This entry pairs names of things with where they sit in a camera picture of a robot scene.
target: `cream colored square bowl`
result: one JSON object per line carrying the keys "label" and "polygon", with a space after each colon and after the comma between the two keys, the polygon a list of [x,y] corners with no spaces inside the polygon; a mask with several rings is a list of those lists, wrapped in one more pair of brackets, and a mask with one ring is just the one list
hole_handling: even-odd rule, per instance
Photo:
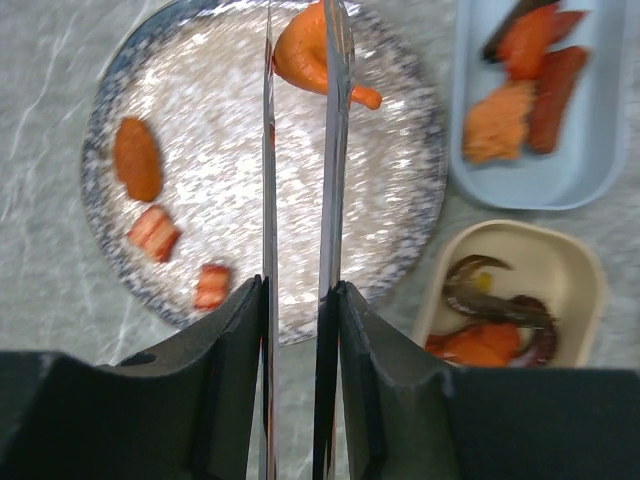
{"label": "cream colored square bowl", "polygon": [[480,223],[459,233],[439,252],[412,339],[424,347],[430,333],[449,333],[464,325],[442,297],[449,268],[468,255],[487,255],[512,271],[491,273],[491,293],[510,298],[530,295],[558,319],[558,352],[550,366],[583,366],[589,356],[607,297],[604,271],[595,254],[568,235],[511,220]]}

